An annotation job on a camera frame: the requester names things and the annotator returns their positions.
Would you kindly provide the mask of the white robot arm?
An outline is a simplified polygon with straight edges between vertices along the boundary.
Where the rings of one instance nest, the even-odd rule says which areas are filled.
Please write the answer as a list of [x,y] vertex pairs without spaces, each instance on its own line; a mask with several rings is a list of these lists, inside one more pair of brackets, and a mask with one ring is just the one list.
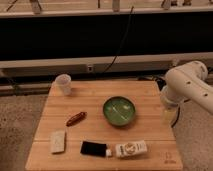
[[185,99],[194,101],[213,115],[213,87],[205,82],[207,76],[207,67],[200,61],[188,62],[167,71],[166,85],[160,92],[165,124],[172,124]]

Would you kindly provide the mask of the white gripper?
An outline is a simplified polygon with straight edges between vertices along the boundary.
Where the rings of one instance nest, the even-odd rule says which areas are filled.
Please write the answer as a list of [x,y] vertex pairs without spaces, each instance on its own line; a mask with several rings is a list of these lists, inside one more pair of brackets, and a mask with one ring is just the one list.
[[177,119],[178,109],[179,106],[176,104],[163,102],[163,123],[172,126]]

